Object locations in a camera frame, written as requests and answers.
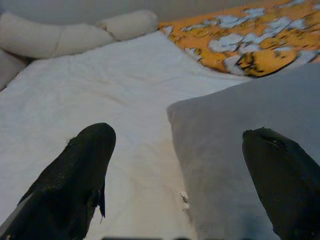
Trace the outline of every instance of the gray wall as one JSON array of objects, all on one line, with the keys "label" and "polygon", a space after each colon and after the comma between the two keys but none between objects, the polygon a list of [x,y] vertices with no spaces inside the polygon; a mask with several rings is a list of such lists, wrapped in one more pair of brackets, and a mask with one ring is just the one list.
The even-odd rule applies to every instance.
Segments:
[{"label": "gray wall", "polygon": [[154,11],[161,21],[211,13],[255,0],[0,0],[4,10],[47,24],[95,23],[139,9]]}]

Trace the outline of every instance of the white bedsheet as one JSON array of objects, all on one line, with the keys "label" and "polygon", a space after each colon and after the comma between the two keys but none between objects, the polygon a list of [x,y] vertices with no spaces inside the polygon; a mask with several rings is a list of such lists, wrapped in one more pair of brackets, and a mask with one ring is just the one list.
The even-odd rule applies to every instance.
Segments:
[{"label": "white bedsheet", "polygon": [[86,239],[195,239],[166,108],[248,80],[202,67],[160,32],[35,61],[0,93],[0,223],[68,139],[106,122],[117,135],[106,219],[97,210]]}]

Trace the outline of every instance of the white duvet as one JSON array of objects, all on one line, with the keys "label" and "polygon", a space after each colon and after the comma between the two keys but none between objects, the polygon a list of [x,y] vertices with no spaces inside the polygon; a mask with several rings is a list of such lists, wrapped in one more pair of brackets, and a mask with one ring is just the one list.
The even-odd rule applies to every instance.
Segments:
[{"label": "white duvet", "polygon": [[38,60],[0,92],[0,224],[83,128],[110,124],[117,142],[87,240],[196,235],[167,120],[168,105],[248,78],[204,68],[162,33]]}]

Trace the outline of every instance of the white fabric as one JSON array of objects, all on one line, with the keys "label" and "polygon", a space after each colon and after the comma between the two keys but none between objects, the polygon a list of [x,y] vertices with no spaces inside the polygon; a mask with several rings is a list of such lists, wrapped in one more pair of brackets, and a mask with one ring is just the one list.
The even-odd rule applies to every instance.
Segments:
[{"label": "white fabric", "polygon": [[0,47],[36,59],[82,53],[115,42],[106,31],[87,24],[48,25],[12,13],[0,17]]},{"label": "white fabric", "polygon": [[124,41],[152,33],[158,29],[158,17],[152,11],[139,10],[99,21],[101,28],[118,41]]},{"label": "white fabric", "polygon": [[96,210],[86,239],[196,239],[167,106],[248,80],[204,68],[159,31],[33,62],[0,93],[0,223],[70,138],[106,122],[117,135],[106,219]]},{"label": "white fabric", "polygon": [[0,49],[0,91],[26,67],[26,63]]}]

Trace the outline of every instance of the cushion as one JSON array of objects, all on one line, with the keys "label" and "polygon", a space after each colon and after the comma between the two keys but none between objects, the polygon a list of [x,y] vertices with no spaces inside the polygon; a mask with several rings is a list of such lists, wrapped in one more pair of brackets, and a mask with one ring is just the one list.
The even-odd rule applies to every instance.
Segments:
[{"label": "cushion", "polygon": [[0,49],[0,91],[27,66],[27,62]]},{"label": "cushion", "polygon": [[156,31],[158,17],[152,11],[139,10],[99,21],[96,26],[125,41]]},{"label": "cushion", "polygon": [[313,1],[260,1],[159,26],[195,61],[223,73],[259,78],[320,61]]},{"label": "cushion", "polygon": [[319,75],[319,63],[306,64],[168,107],[199,239],[279,240],[246,167],[242,134],[271,128],[319,164]]},{"label": "cushion", "polygon": [[87,24],[48,25],[6,12],[0,17],[0,48],[36,59],[78,54],[115,40]]}]

